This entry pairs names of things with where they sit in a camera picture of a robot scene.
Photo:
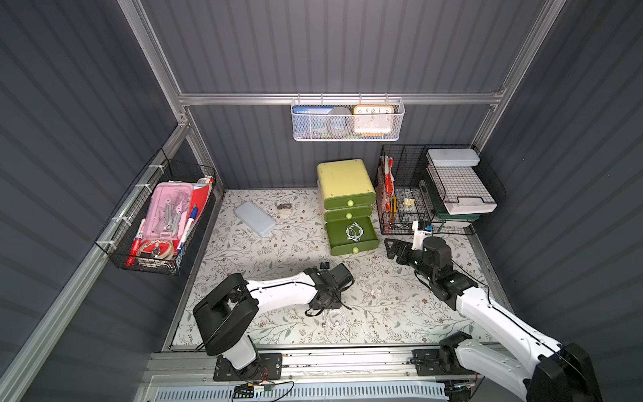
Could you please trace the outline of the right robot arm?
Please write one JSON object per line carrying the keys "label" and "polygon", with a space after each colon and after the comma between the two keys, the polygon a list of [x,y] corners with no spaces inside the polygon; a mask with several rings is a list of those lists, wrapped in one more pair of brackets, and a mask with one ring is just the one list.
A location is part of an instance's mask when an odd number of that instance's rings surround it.
{"label": "right robot arm", "polygon": [[492,300],[482,284],[455,269],[450,246],[429,236],[420,244],[386,239],[390,260],[409,266],[420,283],[449,308],[480,325],[507,354],[462,331],[439,343],[436,363],[445,373],[472,371],[523,401],[601,401],[590,356],[524,323]]}

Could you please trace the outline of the green bottom drawer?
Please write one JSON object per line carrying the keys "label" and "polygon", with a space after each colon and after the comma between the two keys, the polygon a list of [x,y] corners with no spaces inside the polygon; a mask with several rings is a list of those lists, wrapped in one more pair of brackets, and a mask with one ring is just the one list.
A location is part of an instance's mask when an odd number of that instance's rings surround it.
{"label": "green bottom drawer", "polygon": [[379,246],[378,236],[369,217],[328,222],[325,230],[332,256],[372,251]]}

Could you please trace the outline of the grey tape roll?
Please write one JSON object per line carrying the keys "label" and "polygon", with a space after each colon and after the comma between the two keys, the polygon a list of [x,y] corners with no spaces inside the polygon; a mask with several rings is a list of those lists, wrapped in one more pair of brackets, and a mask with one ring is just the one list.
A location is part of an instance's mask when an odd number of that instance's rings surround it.
{"label": "grey tape roll", "polygon": [[335,138],[345,138],[353,132],[353,114],[346,107],[333,107],[327,117],[328,133]]}

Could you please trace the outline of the red scissors in organizer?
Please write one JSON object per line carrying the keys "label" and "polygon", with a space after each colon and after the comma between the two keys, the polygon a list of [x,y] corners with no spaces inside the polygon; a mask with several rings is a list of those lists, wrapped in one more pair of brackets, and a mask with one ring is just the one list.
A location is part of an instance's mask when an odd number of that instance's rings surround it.
{"label": "red scissors in organizer", "polygon": [[383,155],[380,157],[378,167],[378,196],[379,205],[382,211],[391,213],[395,205],[395,178],[393,176],[394,161],[392,157]]}

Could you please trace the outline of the grey plastic lid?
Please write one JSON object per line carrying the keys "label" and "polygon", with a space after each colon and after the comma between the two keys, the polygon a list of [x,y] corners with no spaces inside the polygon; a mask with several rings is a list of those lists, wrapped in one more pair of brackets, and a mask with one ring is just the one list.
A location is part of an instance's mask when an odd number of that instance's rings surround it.
{"label": "grey plastic lid", "polygon": [[238,206],[234,214],[260,237],[269,237],[276,228],[276,221],[251,201]]}

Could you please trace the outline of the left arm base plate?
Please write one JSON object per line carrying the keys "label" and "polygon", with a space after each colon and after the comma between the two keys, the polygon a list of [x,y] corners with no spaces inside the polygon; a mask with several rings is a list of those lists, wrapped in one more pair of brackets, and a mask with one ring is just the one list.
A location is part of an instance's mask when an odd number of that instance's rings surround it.
{"label": "left arm base plate", "polygon": [[275,381],[281,378],[283,369],[281,353],[260,353],[258,358],[245,368],[235,368],[225,357],[219,356],[214,369],[215,382],[226,381]]}

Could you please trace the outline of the blue box in basket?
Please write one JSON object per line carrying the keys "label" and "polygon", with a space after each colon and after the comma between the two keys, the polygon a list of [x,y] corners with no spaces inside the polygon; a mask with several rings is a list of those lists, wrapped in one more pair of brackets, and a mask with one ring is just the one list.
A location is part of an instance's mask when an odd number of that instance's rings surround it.
{"label": "blue box in basket", "polygon": [[291,107],[293,137],[298,142],[326,141],[333,138],[328,130],[328,115],[333,107]]}

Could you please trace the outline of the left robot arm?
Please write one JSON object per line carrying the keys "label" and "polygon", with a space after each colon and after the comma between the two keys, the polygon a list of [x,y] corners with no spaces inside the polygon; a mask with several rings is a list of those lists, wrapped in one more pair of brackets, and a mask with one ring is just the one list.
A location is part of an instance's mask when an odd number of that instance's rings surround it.
{"label": "left robot arm", "polygon": [[304,307],[315,318],[345,307],[342,294],[354,284],[350,270],[339,264],[332,269],[306,268],[294,276],[271,281],[251,281],[240,273],[224,279],[193,309],[202,342],[197,350],[223,356],[239,374],[258,370],[261,356],[246,335],[261,314]]}

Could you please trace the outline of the white grid paper tray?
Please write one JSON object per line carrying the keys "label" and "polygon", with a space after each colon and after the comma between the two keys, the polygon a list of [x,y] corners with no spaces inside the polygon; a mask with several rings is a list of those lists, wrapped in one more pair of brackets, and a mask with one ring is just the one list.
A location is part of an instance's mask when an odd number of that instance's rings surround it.
{"label": "white grid paper tray", "polygon": [[482,159],[472,148],[429,148],[427,171],[449,215],[490,214],[497,202],[475,171]]}

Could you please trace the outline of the yellow white clock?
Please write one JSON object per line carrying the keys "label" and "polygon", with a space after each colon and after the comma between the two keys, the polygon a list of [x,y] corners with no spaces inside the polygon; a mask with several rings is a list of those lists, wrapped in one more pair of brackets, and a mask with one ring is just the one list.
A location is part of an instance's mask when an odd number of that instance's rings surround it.
{"label": "yellow white clock", "polygon": [[357,134],[393,132],[395,108],[391,105],[358,105],[353,108],[353,130]]}

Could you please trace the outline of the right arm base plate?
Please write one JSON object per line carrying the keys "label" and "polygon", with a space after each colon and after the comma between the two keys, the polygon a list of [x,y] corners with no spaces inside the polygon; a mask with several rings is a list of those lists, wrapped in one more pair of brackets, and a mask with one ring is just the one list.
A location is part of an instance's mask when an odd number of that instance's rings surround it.
{"label": "right arm base plate", "polygon": [[433,348],[414,349],[409,363],[415,367],[418,376],[474,375],[471,370],[443,363],[440,350]]}

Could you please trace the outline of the white earphones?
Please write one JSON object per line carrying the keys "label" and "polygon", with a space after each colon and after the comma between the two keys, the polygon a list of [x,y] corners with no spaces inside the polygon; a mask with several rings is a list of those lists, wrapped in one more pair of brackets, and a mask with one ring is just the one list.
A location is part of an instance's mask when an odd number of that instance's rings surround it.
{"label": "white earphones", "polygon": [[343,311],[339,309],[329,310],[326,316],[326,325],[331,329],[339,329],[347,323],[347,320],[347,316]]}
{"label": "white earphones", "polygon": [[346,236],[349,241],[358,243],[364,235],[363,228],[355,221],[346,227]]}

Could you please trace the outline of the pink pencil case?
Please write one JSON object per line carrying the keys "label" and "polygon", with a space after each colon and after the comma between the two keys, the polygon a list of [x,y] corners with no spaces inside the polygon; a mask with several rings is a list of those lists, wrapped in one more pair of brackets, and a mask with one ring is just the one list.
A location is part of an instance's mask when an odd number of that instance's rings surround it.
{"label": "pink pencil case", "polygon": [[145,241],[178,241],[190,212],[194,187],[165,182],[155,187],[144,224]]}

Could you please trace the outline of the green yellow drawer cabinet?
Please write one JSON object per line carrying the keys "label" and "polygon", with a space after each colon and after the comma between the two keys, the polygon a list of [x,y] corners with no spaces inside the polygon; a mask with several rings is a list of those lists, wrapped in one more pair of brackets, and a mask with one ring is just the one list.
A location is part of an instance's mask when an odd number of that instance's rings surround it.
{"label": "green yellow drawer cabinet", "polygon": [[338,220],[371,219],[376,193],[363,160],[319,164],[317,184],[324,228],[326,223]]}

